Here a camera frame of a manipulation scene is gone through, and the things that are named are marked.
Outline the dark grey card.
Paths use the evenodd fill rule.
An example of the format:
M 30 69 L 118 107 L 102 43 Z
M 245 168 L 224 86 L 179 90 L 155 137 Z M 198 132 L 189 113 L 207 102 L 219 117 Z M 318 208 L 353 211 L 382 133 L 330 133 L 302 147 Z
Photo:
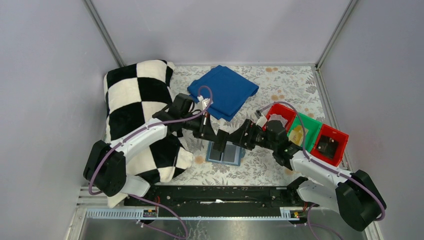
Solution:
M 227 141 L 228 141 L 228 137 L 229 137 L 229 133 L 219 129 L 217 134 L 216 134 L 216 138 L 213 141 L 213 149 L 215 151 L 218 151 L 220 153 L 223 153 L 225 151 L 226 145 L 227 145 Z

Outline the blue leather card holder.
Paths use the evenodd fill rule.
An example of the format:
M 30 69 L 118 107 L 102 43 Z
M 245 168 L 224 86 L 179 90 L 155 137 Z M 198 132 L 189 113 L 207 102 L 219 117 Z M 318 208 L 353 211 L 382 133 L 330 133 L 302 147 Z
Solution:
M 244 148 L 236 146 L 230 142 L 227 142 L 223 152 L 215 150 L 214 143 L 209 142 L 205 161 L 239 167 L 241 165 L 242 158 L 245 157 L 245 154 L 246 150 Z

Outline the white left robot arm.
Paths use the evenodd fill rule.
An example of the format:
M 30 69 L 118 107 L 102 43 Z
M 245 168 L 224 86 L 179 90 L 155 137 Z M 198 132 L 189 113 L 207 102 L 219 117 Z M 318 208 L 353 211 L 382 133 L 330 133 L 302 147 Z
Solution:
M 208 109 L 213 104 L 213 94 L 201 95 L 195 102 L 189 95 L 179 93 L 171 104 L 154 113 L 142 126 L 110 143 L 97 141 L 88 157 L 83 176 L 89 181 L 88 192 L 112 197 L 118 193 L 143 197 L 150 184 L 138 175 L 127 175 L 130 160 L 151 144 L 181 129 L 192 131 L 194 137 L 211 141 L 214 149 L 225 150 L 224 132 L 215 133 Z

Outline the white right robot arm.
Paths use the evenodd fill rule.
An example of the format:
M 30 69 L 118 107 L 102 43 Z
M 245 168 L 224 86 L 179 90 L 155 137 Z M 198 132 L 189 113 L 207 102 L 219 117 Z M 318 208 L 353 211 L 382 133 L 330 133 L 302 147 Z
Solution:
M 288 185 L 302 201 L 338 213 L 356 231 L 363 231 L 386 215 L 387 205 L 365 171 L 343 170 L 314 158 L 289 140 L 278 120 L 268 121 L 263 129 L 247 119 L 227 140 L 247 150 L 271 150 L 279 165 L 302 174 Z

